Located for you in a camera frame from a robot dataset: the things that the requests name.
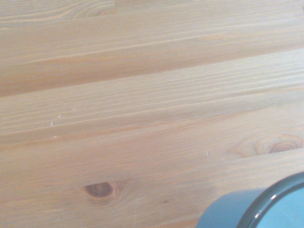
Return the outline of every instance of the blue container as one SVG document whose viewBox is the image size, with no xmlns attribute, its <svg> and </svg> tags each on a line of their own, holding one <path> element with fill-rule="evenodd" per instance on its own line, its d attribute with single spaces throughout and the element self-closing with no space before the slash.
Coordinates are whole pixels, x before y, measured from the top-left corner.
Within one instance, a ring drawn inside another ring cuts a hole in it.
<svg viewBox="0 0 304 228">
<path fill-rule="evenodd" d="M 304 172 L 212 203 L 196 228 L 304 228 Z"/>
</svg>

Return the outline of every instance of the dark wood knot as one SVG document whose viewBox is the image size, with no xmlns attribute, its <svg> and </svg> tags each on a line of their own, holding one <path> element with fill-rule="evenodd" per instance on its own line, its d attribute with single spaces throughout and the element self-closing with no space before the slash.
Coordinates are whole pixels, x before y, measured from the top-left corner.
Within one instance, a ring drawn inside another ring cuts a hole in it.
<svg viewBox="0 0 304 228">
<path fill-rule="evenodd" d="M 85 190 L 93 197 L 105 198 L 112 194 L 114 187 L 109 182 L 85 186 Z"/>
</svg>

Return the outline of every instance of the wooden table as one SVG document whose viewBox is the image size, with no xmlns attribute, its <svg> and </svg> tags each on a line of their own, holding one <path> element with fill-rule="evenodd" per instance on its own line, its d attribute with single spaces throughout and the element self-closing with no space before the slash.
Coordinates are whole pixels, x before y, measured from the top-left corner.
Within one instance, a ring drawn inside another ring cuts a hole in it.
<svg viewBox="0 0 304 228">
<path fill-rule="evenodd" d="M 193 228 L 303 171 L 303 5 L 0 1 L 0 227 Z"/>
</svg>

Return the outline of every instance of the wood grain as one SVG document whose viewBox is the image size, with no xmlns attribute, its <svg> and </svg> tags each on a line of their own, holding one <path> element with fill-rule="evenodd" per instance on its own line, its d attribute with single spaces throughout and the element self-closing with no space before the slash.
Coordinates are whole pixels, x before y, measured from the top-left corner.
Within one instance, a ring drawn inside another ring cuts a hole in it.
<svg viewBox="0 0 304 228">
<path fill-rule="evenodd" d="M 299 3 L 196 2 L 4 31 L 0 95 L 304 48 Z"/>
<path fill-rule="evenodd" d="M 303 4 L 0 1 L 0 227 L 194 228 L 303 171 Z"/>
<path fill-rule="evenodd" d="M 114 0 L 0 1 L 0 31 L 100 16 Z"/>
</svg>

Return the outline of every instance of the cup rim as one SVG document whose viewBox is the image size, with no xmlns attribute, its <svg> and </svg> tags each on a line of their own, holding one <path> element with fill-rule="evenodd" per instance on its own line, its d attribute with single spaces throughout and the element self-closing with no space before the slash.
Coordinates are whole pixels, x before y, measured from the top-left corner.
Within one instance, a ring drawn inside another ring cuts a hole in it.
<svg viewBox="0 0 304 228">
<path fill-rule="evenodd" d="M 263 191 L 249 206 L 237 228 L 256 228 L 268 210 L 281 198 L 304 188 L 304 172 L 286 177 Z"/>
</svg>

